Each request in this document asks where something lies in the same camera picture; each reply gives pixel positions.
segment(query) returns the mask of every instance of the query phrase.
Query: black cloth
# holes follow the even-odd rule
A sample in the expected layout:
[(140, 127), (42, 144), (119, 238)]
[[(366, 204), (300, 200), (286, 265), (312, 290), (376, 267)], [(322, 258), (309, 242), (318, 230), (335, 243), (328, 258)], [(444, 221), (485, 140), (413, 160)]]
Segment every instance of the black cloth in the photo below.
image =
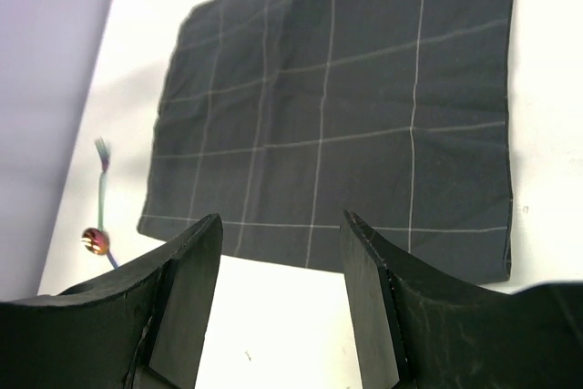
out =
[(469, 282), (509, 275), (513, 0), (212, 0), (179, 30), (138, 231), (341, 271), (353, 210)]

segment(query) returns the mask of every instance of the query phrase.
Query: wall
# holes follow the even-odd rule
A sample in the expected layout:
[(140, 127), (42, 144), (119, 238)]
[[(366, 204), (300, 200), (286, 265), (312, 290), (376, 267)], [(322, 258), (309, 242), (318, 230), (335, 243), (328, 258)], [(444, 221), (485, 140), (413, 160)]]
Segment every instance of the wall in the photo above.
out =
[(0, 300), (35, 295), (110, 0), (0, 0)]

